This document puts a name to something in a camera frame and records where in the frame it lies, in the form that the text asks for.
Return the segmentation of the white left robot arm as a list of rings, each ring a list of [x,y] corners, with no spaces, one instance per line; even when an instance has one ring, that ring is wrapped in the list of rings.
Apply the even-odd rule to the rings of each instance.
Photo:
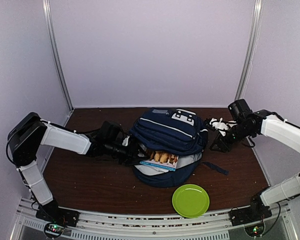
[[[122,126],[116,122],[104,121],[97,129],[77,131],[30,112],[8,133],[5,153],[25,186],[43,206],[43,215],[51,222],[59,221],[62,211],[52,203],[54,196],[43,176],[45,164],[37,163],[41,149],[47,150],[48,157],[55,149],[90,158],[110,156],[126,166],[137,165],[146,159],[140,142],[124,133]]]

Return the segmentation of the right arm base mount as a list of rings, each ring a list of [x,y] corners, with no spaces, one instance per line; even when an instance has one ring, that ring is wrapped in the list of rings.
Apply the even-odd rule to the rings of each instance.
[[[266,232],[265,220],[272,216],[269,207],[261,211],[254,211],[251,206],[244,208],[234,207],[228,214],[232,226],[243,225],[245,233],[252,238],[261,237]]]

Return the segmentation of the dog cover workbook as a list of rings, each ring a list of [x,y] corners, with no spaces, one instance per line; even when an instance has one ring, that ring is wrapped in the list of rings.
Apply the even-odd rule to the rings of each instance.
[[[147,159],[140,162],[141,165],[152,167],[158,170],[172,171],[177,169],[179,157],[164,151],[149,150],[145,151]]]

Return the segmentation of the navy blue student backpack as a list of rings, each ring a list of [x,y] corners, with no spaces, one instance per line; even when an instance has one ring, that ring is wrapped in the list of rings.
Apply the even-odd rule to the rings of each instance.
[[[139,117],[129,134],[140,141],[145,150],[163,151],[178,156],[175,171],[135,165],[134,175],[155,188],[184,184],[200,165],[208,144],[208,128],[196,113],[185,109],[152,108]]]

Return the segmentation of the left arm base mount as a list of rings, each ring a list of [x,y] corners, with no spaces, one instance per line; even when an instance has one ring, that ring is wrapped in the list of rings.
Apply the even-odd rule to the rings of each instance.
[[[80,213],[75,210],[60,208],[56,217],[50,216],[43,209],[37,210],[35,217],[44,220],[43,233],[49,239],[59,238],[67,229],[67,227],[76,227]]]

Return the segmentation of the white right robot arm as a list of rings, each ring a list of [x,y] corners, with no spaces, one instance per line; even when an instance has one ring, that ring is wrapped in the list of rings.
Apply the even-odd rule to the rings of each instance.
[[[275,140],[300,154],[300,127],[289,122],[275,111],[253,111],[245,99],[228,106],[232,120],[208,118],[207,125],[218,132],[210,149],[227,153],[233,144],[258,135]],[[266,207],[300,196],[300,172],[258,193],[253,205],[246,210],[249,220],[258,220]]]

